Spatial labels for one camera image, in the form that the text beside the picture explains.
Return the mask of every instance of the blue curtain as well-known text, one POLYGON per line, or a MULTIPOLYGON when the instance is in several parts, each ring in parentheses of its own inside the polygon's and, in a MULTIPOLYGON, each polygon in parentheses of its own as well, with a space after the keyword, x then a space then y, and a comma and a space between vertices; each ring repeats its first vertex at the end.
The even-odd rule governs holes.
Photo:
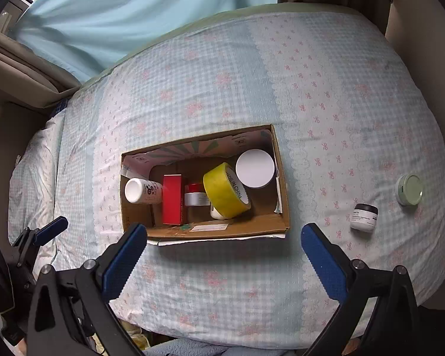
POLYGON ((36 0, 10 36, 84 82, 186 23, 269 3, 276 0, 36 0))

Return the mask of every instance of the open cardboard box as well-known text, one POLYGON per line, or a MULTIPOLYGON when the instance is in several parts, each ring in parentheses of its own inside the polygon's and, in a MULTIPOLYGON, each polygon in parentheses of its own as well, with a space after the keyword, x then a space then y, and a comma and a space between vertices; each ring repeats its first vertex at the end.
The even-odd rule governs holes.
POLYGON ((129 151, 122 154, 121 173, 120 205, 124 230, 133 222, 142 223, 147 228, 149 244, 164 246, 191 241, 284 238, 290 228, 285 177, 272 125, 195 136, 129 151), (209 215, 209 206, 196 206, 186 208, 188 224, 168 226, 161 222, 161 204, 132 204, 125 198, 124 189, 129 178, 140 177, 162 183, 164 174, 182 174, 186 183, 202 183, 206 172, 222 162, 234 168, 237 158, 251 148, 267 151, 274 158, 276 173, 264 188, 245 188, 252 207, 233 219, 216 221, 209 215))

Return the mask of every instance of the red lid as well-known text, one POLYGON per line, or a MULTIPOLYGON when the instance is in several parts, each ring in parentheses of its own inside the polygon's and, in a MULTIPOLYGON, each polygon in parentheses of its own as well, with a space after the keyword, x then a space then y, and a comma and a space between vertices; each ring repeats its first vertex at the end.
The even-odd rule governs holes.
POLYGON ((185 193, 205 193, 202 183, 190 183, 185 186, 185 193))

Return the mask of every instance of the white jar with black lid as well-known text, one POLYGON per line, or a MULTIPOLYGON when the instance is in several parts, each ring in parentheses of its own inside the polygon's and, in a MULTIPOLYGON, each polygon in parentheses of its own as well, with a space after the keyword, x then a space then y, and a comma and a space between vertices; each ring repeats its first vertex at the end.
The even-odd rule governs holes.
POLYGON ((357 204, 351 215, 350 227, 363 232, 372 232, 376 227, 378 210, 370 204, 357 204))

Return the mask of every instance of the screw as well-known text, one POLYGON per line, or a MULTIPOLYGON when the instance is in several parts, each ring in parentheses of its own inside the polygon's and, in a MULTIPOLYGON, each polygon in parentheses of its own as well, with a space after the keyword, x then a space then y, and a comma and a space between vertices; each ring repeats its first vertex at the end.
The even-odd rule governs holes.
POLYGON ((396 270, 399 274, 407 274, 407 269, 402 265, 396 266, 396 270))
POLYGON ((86 260, 83 264, 85 269, 92 269, 94 266, 96 266, 96 260, 90 259, 86 260))
POLYGON ((51 269, 53 269, 53 267, 50 264, 46 264, 45 266, 43 266, 43 268, 41 268, 41 273, 48 274, 51 269))
POLYGON ((355 269, 364 269, 365 264, 359 259, 355 259, 351 263, 355 267, 355 269))

